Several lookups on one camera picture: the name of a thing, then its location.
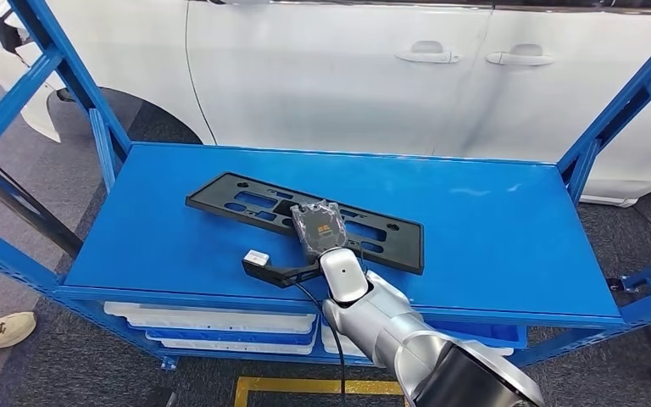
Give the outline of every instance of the car door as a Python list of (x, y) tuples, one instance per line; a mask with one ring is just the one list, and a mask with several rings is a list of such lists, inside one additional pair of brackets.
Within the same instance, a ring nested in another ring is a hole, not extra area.
[(186, 47), (218, 144), (429, 154), (491, 11), (191, 1)]
[[(436, 154), (557, 161), (651, 55), (651, 14), (604, 10), (496, 6), (446, 133), (464, 143)], [(628, 204), (649, 191), (651, 106), (598, 156), (585, 194)]]
[[(193, 92), (186, 59), (186, 11), (181, 0), (47, 0), (97, 86), (152, 103), (190, 128), (204, 144), (213, 136)], [(5, 1), (6, 24), (24, 28)], [(31, 66), (41, 49), (31, 41), (15, 49)], [(35, 130), (58, 140), (47, 96), (64, 83), (54, 72), (25, 109), (36, 111)]]

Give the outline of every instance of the blue steel frame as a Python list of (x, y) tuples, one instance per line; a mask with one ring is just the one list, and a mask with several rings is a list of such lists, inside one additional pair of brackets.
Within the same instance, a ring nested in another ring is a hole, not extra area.
[[(92, 123), (94, 136), (97, 140), (98, 156), (103, 169), (103, 178), (106, 187), (110, 189), (116, 179), (116, 160), (121, 163), (125, 162), (131, 150), (131, 140), (88, 75), (84, 64), (44, 0), (9, 0), (9, 2), (13, 11), (19, 16), (34, 41), (41, 48), (42, 56), (0, 101), (0, 135), (36, 89), (52, 71), (56, 71)], [(582, 193), (585, 180), (598, 153), (650, 100), (651, 58), (558, 162), (563, 182), (574, 203)], [(1, 238), (0, 273), (32, 287), (45, 297), (118, 335), (144, 352), (160, 358), (165, 368), (175, 368), (176, 358), (179, 355), (273, 359), (272, 355), (266, 354), (245, 356), (236, 353), (161, 348), (154, 342), (145, 339), (140, 332), (130, 329), (122, 318), (103, 313), (99, 301), (109, 299), (109, 296), (113, 295), (111, 293), (113, 290), (94, 289), (78, 292), (78, 287), (64, 287), (61, 285), (62, 278)], [(635, 286), (642, 282), (651, 285), (651, 269), (624, 280), (628, 287), (631, 286), (631, 283)], [(136, 293), (132, 295), (134, 300), (142, 298), (138, 297)], [(152, 296), (153, 301), (157, 304), (194, 305), (199, 302), (199, 297), (194, 295), (173, 298), (169, 293), (152, 293)], [(511, 360), (517, 365), (529, 365), (649, 325), (651, 324), (651, 295), (623, 307), (621, 313), (626, 321), (623, 326), (599, 329), (594, 329), (592, 326), (585, 329), (582, 328), (582, 325), (575, 326), (574, 329), (551, 340), (517, 352), (511, 357)], [(522, 316), (508, 313), (504, 313), (504, 318), (497, 322), (503, 323), (504, 321), (521, 325), (530, 322), (523, 319)], [(279, 360), (289, 359), (286, 357), (279, 358)], [(334, 363), (336, 359), (324, 354), (317, 354), (307, 361)], [(363, 361), (352, 360), (352, 363), (363, 363)]]

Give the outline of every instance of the yellow tape line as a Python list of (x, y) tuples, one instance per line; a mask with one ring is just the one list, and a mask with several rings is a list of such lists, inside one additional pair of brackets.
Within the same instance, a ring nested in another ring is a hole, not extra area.
[[(318, 379), (281, 379), (274, 377), (238, 377), (236, 401), (233, 407), (248, 406), (248, 392), (280, 393), (340, 393), (341, 381)], [(370, 380), (346, 381), (348, 394), (391, 394), (403, 392), (397, 382), (379, 382)]]

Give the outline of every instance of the silver robot arm segment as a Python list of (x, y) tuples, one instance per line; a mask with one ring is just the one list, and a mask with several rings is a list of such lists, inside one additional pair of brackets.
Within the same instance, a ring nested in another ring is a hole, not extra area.
[(353, 251), (320, 256), (331, 296), (323, 313), (378, 367), (398, 379), (416, 407), (543, 407), (538, 385), (476, 341), (436, 331), (397, 288), (373, 271), (363, 273)]

